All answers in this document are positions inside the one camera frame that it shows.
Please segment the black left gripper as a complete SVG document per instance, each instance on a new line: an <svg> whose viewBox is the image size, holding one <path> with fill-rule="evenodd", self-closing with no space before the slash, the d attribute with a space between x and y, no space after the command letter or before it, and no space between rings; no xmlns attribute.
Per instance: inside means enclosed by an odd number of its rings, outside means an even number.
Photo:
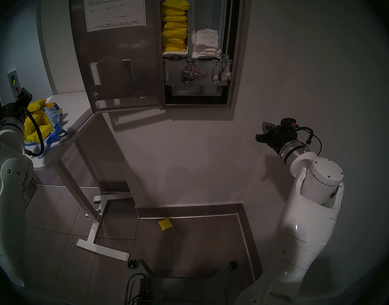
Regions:
<svg viewBox="0 0 389 305"><path fill-rule="evenodd" d="M32 102L32 99L32 94L25 88L22 88L15 102L8 103L2 107L2 119L14 118L17 120L25 120L28 111L27 107Z"/></svg>

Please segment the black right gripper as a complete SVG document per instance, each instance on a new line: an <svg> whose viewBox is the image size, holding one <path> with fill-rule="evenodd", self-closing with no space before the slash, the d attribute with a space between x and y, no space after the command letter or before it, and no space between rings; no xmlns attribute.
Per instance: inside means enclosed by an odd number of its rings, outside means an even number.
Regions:
<svg viewBox="0 0 389 305"><path fill-rule="evenodd" d="M263 134L257 134L255 139L259 143L267 144L279 156L283 147L291 141L297 140L296 129L292 127L283 127L276 124L263 121Z"/></svg>

